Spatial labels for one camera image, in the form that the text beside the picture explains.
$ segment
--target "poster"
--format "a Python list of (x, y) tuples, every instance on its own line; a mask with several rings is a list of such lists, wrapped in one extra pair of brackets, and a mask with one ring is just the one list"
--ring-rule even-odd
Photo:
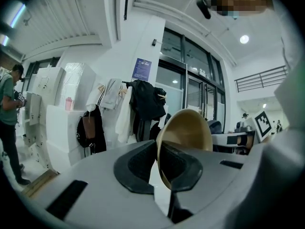
[(134, 66), (132, 78), (139, 79), (142, 81), (148, 81), (149, 73), (151, 71), (151, 65), (152, 62), (138, 58)]

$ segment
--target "black vent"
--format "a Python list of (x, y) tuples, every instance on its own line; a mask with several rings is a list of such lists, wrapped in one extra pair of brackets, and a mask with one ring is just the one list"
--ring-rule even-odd
[(47, 208), (47, 211), (63, 220), (87, 185), (88, 183), (84, 181), (73, 181)]
[(233, 167), (233, 168), (236, 168), (236, 169), (241, 169), (243, 167), (243, 164), (241, 164), (241, 163), (228, 161), (228, 160), (223, 160), (222, 162), (220, 162), (220, 164), (224, 165), (224, 166)]

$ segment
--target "hanging jacket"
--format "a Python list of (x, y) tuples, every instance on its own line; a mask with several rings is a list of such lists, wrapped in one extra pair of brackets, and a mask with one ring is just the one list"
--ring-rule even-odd
[(128, 87), (127, 93), (122, 103), (120, 115), (115, 125), (115, 132), (118, 134), (120, 143), (127, 143), (128, 138), (132, 135), (132, 126), (134, 120), (134, 112), (129, 104), (132, 96), (132, 87)]
[(132, 86), (130, 104), (132, 109), (139, 113), (140, 120), (153, 120), (166, 114), (163, 102), (149, 82), (136, 80), (126, 83), (126, 86)]

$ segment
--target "glass door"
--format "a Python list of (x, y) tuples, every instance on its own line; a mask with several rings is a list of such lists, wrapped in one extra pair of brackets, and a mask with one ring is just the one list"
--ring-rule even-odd
[(189, 76), (186, 107), (207, 120), (216, 120), (216, 104), (216, 89), (197, 77)]
[(203, 116), (204, 113), (204, 83), (202, 80), (189, 76), (187, 85), (186, 108), (193, 109)]
[(204, 84), (204, 117), (207, 120), (216, 119), (216, 105), (215, 105), (215, 88), (211, 87), (209, 84)]
[(168, 113), (174, 115), (183, 109), (185, 94), (184, 63), (178, 62), (165, 55), (160, 56), (155, 87), (166, 91)]

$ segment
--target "railing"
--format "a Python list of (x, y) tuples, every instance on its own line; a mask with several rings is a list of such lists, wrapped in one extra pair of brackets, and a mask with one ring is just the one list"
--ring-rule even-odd
[(243, 92), (256, 88), (264, 88), (280, 84), (287, 76), (286, 66), (277, 67), (268, 71), (252, 74), (235, 80), (237, 91)]

